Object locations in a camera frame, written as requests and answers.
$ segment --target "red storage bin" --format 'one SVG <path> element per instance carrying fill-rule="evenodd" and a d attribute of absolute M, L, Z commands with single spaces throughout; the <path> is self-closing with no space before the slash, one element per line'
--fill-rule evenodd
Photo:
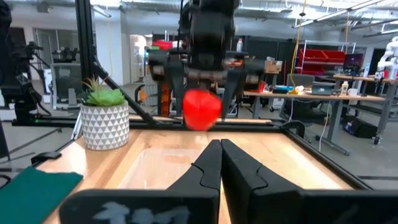
<path fill-rule="evenodd" d="M 344 63 L 346 54 L 339 50 L 324 50 L 323 53 L 328 57 L 328 62 Z"/>
<path fill-rule="evenodd" d="M 296 72 L 305 75 L 324 75 L 325 69 L 321 65 L 304 65 L 303 71 L 301 68 L 296 68 Z"/>
<path fill-rule="evenodd" d="M 300 49 L 299 59 L 300 63 L 303 61 L 304 49 Z M 305 62 L 327 62 L 328 57 L 323 53 L 322 50 L 305 50 Z"/>

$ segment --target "red ball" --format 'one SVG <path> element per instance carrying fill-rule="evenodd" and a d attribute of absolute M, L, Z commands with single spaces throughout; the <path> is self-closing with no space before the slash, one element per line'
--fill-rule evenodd
<path fill-rule="evenodd" d="M 221 114 L 221 100 L 207 90 L 188 90 L 182 101 L 183 116 L 188 128 L 209 130 Z"/>

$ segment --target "cardboard box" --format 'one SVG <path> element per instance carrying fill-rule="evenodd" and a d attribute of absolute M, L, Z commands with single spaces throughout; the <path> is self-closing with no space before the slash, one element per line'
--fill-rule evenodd
<path fill-rule="evenodd" d="M 279 74 L 282 71 L 282 61 L 266 60 L 265 73 Z"/>

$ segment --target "potted plant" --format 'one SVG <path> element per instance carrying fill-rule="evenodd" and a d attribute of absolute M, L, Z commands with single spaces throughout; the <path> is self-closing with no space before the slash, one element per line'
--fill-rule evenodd
<path fill-rule="evenodd" d="M 123 94 L 118 89 L 104 89 L 94 78 L 83 83 L 89 87 L 80 98 L 85 146 L 108 150 L 125 145 L 129 140 L 129 107 Z"/>

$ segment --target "succulent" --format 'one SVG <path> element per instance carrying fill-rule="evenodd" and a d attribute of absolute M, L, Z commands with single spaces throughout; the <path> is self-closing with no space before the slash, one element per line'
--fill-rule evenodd
<path fill-rule="evenodd" d="M 117 106 L 125 102 L 119 89 L 107 90 L 95 78 L 87 78 L 83 82 L 88 88 L 81 96 L 81 102 L 86 106 Z"/>

